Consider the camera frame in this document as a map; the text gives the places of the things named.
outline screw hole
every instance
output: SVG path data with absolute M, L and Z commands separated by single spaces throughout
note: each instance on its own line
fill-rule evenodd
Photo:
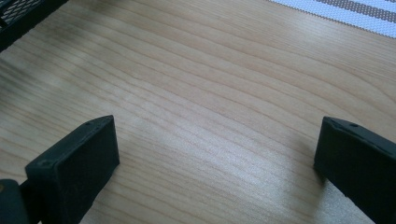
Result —
M 48 165 L 50 165 L 50 161 L 43 160 L 43 161 L 40 161 L 38 163 L 38 165 L 40 165 L 40 166 L 48 166 Z

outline black plastic part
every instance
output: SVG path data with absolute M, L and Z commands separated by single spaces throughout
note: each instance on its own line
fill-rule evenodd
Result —
M 396 223 L 396 144 L 348 121 L 323 118 L 315 169 L 375 223 Z
M 20 185 L 21 195 L 30 223 L 38 223 L 46 214 L 44 197 L 31 181 L 26 180 Z
M 45 223 L 79 223 L 120 164 L 112 116 L 82 124 L 26 166 L 44 198 Z
M 66 2 L 67 0 L 0 1 L 0 52 Z
M 20 192 L 20 186 L 15 180 L 0 180 L 0 223 L 29 223 Z

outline black plastic block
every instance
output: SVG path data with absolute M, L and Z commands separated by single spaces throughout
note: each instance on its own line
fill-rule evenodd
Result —
M 44 198 L 43 223 L 79 223 L 120 164 L 112 116 L 86 122 L 26 166 Z
M 20 186 L 11 179 L 0 180 L 0 223 L 28 224 Z
M 314 166 L 375 223 L 396 223 L 396 144 L 325 117 Z

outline white mesh mat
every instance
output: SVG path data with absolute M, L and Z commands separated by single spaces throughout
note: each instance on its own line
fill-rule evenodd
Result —
M 396 0 L 270 0 L 396 38 Z

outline wooden table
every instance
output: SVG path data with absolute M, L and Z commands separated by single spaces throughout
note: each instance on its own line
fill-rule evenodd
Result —
M 82 223 L 371 223 L 312 169 L 323 116 L 396 141 L 396 40 L 264 1 L 72 0 L 0 55 L 0 175 L 112 114 Z

